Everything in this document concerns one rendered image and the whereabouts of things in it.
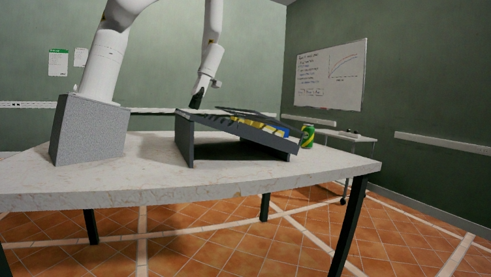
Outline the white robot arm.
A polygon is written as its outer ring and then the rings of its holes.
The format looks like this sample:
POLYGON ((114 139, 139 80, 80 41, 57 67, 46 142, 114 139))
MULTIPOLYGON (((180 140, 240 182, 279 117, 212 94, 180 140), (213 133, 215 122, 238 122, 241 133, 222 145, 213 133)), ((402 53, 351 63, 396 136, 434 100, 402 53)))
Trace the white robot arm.
MULTIPOLYGON (((67 93, 120 106, 111 101, 131 26, 136 17, 156 1, 158 0, 107 1, 91 44, 80 85, 75 84, 73 92, 67 93)), ((225 51, 218 45, 222 19, 223 0, 205 0, 201 64, 197 73, 211 77, 212 88, 220 88, 222 85, 222 82, 214 79, 225 51)))

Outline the blue open box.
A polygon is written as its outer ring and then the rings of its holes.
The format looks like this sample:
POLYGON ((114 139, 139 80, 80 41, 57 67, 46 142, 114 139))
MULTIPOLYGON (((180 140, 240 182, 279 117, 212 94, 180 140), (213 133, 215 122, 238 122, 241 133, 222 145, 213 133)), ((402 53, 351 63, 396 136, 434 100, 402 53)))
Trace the blue open box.
POLYGON ((283 138, 289 138, 289 129, 282 128, 282 127, 277 127, 277 126, 274 126, 274 125, 269 125, 269 126, 274 127, 276 129, 279 129, 281 131, 284 131, 285 133, 284 133, 283 138))

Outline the green and yellow drink can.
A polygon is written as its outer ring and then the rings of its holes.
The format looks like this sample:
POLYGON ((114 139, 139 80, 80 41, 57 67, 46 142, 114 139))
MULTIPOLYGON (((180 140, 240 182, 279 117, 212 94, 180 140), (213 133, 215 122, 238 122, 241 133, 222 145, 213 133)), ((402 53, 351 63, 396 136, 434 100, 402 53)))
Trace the green and yellow drink can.
POLYGON ((311 149, 313 147, 315 128, 311 124, 304 124, 302 126, 302 131, 304 131, 305 134, 300 147, 303 149, 311 149))

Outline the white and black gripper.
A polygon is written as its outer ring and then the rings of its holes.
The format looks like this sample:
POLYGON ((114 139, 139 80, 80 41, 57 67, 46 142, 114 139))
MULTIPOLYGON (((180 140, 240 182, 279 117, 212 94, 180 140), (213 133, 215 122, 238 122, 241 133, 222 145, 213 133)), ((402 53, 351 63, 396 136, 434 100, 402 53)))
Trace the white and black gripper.
POLYGON ((200 73, 198 73, 198 74, 197 75, 199 77, 197 78, 197 81, 195 82, 195 86, 191 92, 191 95, 193 95, 193 96, 192 96, 191 101, 189 103, 189 108, 192 107, 192 109, 196 109, 196 110, 199 109, 202 98, 206 93, 208 84, 209 84, 210 80, 212 80, 211 77, 206 76, 205 74, 200 74, 200 73))

